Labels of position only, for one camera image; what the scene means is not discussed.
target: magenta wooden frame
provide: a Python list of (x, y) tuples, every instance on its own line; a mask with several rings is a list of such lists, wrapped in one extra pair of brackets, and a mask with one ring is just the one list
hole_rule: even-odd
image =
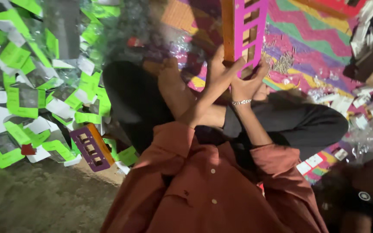
[[(256, 67), (260, 61), (262, 47), (263, 47), (263, 37), (266, 27), (266, 17), (267, 17), (267, 8), (269, 6), (268, 0), (259, 0), (256, 3), (245, 8), (244, 0), (234, 0), (234, 59), (237, 60), (242, 56), (243, 50), (250, 48), (255, 45), (254, 59), (247, 63), (244, 68), (253, 65)], [(251, 13), (259, 9), (259, 16), (244, 24), (244, 16), (247, 13)], [(243, 46), (243, 37), (242, 34), (244, 31), (253, 28), (257, 25), (257, 36), (256, 39)], [(238, 77), (241, 77), (241, 71), (237, 74)]]

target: trash pile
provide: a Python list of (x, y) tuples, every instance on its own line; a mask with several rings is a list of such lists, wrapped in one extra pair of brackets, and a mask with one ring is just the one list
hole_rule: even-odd
[(0, 168), (25, 157), (74, 165), (82, 157), (69, 131), (93, 123), (105, 134), (111, 104), (101, 81), (104, 30), (118, 25), (122, 6), (0, 0)]

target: person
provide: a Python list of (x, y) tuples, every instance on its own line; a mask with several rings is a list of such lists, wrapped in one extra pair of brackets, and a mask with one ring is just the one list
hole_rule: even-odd
[[(261, 62), (250, 80), (241, 80), (236, 74), (245, 59), (231, 68), (222, 61), (221, 47), (209, 62), (205, 88), (196, 100), (179, 85), (174, 59), (164, 62), (158, 82), (129, 62), (104, 69), (113, 117), (141, 156), (101, 232), (327, 232), (314, 193), (296, 166), (299, 152), (308, 155), (339, 140), (346, 120), (325, 106), (276, 108), (270, 99), (268, 105), (251, 105), (267, 64)], [(176, 95), (165, 88), (173, 84), (180, 88)], [(229, 86), (232, 107), (217, 108), (213, 103)], [(182, 108), (174, 108), (176, 103), (183, 103)], [(232, 139), (203, 143), (208, 137), (199, 135), (197, 125), (219, 119), (223, 112), (223, 123), (216, 124)], [(240, 166), (240, 156), (248, 156), (244, 164), (255, 167)]]
[(329, 232), (373, 232), (373, 159), (337, 163), (313, 191)]

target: colorful woven mat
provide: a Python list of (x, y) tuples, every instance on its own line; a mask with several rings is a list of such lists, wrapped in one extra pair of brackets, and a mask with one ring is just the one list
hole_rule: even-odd
[[(161, 21), (184, 30), (195, 41), (203, 42), (205, 50), (212, 50), (222, 43), (221, 11), (218, 0), (169, 0)], [(267, 15), (265, 47), (266, 57), (275, 62), (285, 52), (294, 57), (288, 75), (271, 71), (265, 83), (275, 90), (298, 89), (307, 93), (312, 88), (330, 86), (340, 95), (350, 96), (351, 91), (363, 85), (345, 77), (342, 72), (351, 59), (349, 40), (355, 19), (339, 20), (320, 13), (294, 0), (270, 0)], [(206, 64), (194, 61), (195, 75), (188, 86), (201, 91), (205, 86)], [(339, 77), (330, 79), (330, 75)], [(365, 113), (366, 106), (348, 110), (350, 115)], [(332, 155), (338, 148), (348, 152), (352, 147), (343, 141), (329, 146), (315, 155), (311, 170), (305, 174), (315, 183), (338, 160)]]

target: concrete floor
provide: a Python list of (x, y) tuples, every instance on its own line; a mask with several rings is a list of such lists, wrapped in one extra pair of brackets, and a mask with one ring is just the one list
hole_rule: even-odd
[(0, 233), (99, 232), (121, 183), (116, 168), (84, 173), (87, 166), (64, 167), (50, 159), (24, 159), (0, 169)]

